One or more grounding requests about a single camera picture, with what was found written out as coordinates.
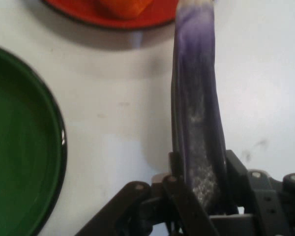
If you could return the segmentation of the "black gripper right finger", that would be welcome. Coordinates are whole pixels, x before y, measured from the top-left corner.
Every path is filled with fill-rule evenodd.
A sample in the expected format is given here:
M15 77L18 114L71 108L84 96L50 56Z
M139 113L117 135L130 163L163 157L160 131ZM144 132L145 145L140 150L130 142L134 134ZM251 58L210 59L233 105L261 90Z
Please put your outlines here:
M231 150L226 151L233 198L254 222L257 236L295 236L295 173L275 180L267 172L248 170Z

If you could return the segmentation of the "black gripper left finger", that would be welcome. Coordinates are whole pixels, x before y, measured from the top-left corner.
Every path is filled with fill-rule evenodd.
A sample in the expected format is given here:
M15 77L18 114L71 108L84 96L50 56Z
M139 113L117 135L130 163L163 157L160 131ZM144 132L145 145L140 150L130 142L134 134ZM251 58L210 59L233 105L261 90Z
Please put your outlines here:
M119 190L78 232L79 236L148 236L164 223L170 236L217 236L218 230L186 186L181 159L169 154L171 173L153 183L132 181Z

